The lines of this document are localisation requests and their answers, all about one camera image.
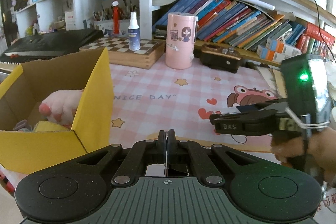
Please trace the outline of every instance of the chess board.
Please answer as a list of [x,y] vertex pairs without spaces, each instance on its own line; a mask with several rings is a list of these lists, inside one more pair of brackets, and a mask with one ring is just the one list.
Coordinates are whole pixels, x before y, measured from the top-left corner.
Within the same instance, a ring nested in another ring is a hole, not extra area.
[[140,49],[130,51],[126,37],[103,37],[80,48],[81,51],[105,47],[109,52],[111,64],[150,69],[164,53],[164,41],[140,41]]

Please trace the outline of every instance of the crosshair marking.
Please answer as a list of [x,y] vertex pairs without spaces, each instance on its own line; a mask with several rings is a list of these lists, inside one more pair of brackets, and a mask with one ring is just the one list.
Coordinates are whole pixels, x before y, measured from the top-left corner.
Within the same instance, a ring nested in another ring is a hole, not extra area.
[[169,185],[169,184],[172,184],[173,182],[171,180],[167,179],[163,183]]

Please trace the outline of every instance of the star pattern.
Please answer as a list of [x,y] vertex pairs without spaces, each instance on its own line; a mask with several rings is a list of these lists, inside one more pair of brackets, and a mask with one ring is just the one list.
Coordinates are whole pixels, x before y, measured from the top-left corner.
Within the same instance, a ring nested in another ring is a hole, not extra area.
[[180,86],[188,85],[189,83],[187,82],[186,79],[177,79],[175,84],[178,84]]
[[121,126],[123,125],[123,123],[125,123],[125,121],[123,121],[120,118],[118,118],[116,120],[112,120],[112,127],[121,128]]

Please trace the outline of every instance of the plush toy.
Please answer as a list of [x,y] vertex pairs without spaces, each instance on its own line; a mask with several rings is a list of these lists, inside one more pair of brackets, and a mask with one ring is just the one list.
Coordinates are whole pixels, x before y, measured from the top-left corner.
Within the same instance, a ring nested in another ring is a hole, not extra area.
[[83,90],[58,90],[44,99],[39,112],[48,121],[71,128]]

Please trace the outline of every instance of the green led light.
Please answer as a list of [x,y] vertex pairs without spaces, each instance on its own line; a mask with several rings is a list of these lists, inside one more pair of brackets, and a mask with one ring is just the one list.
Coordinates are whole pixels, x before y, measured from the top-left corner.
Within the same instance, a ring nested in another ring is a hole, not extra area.
[[303,73],[303,74],[301,74],[300,75],[300,79],[301,79],[301,81],[307,81],[308,80],[308,78],[309,78],[309,75],[307,74],[307,73]]

